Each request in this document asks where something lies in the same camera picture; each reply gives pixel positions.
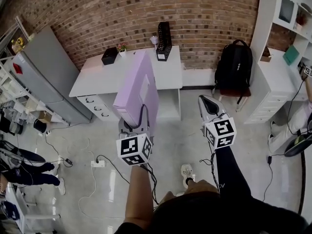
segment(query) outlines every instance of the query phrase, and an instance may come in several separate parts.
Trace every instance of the black backpack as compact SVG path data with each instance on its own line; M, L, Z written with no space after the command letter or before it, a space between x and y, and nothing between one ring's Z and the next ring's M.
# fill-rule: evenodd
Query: black backpack
M252 51L244 41L238 39L226 45L214 75L215 88L241 90L242 98L250 86L252 65Z

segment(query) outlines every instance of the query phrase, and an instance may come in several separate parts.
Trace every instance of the white baseboard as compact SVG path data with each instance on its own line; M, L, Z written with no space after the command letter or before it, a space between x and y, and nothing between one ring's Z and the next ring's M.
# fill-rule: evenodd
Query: white baseboard
M213 69L183 69L183 87L207 86L215 84L215 72Z

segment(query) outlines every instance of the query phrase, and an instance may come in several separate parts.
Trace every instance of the gray refrigerator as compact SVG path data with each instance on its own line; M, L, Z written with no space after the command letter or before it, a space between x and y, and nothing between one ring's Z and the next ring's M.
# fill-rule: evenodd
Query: gray refrigerator
M13 66L17 64L22 74ZM69 123L87 123L92 113L69 93L79 71L49 26L12 60L10 69L31 93Z

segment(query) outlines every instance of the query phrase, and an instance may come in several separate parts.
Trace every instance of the person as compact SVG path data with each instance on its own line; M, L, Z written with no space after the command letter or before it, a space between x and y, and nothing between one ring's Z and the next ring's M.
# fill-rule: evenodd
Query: person
M168 192L154 211L147 170L134 166L124 222L116 234L260 233L296 234L308 224L295 212L274 207L252 197L230 147L215 151L219 190L205 180L192 179L192 167L181 167L187 190L175 197Z
M312 90L307 75L301 72L301 78L306 85L308 100L294 113L288 125L278 126L274 121L271 121L271 133L268 137L268 144L272 153L280 148L289 138L296 135L298 130L307 127L308 119L312 113Z
M21 185L42 185L53 184L61 195L65 195L66 189L63 178L57 178L59 165L44 163L43 165L36 162L30 162L26 159L21 160L19 156L0 148L0 193L4 193L7 182Z

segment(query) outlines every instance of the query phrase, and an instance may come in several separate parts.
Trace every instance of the stool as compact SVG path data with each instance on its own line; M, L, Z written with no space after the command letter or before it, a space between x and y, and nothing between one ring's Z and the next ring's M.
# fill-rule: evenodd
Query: stool
M228 97L238 97L240 98L242 95L242 91L241 90L234 90L234 89L220 89L220 97L219 97L219 101L222 100L222 97L224 96L228 96ZM248 100L248 98L251 96L251 92L249 90L249 88L247 88L247 90L244 92L243 94L243 102L241 103L241 105L237 105L236 108L236 112L239 112L242 107L245 105L246 101Z

